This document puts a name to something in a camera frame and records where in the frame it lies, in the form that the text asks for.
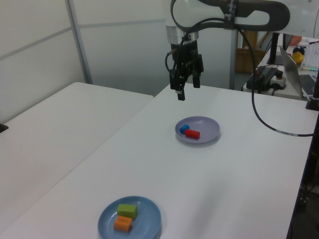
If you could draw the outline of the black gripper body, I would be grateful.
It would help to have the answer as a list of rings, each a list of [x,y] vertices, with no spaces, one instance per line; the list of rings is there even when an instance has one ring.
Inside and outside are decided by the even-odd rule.
[[[171,50],[176,49],[172,54],[174,60],[173,69],[170,70],[172,76],[187,78],[190,75],[200,75],[197,41],[183,44],[181,50],[179,50],[179,44],[171,44],[170,47]]]

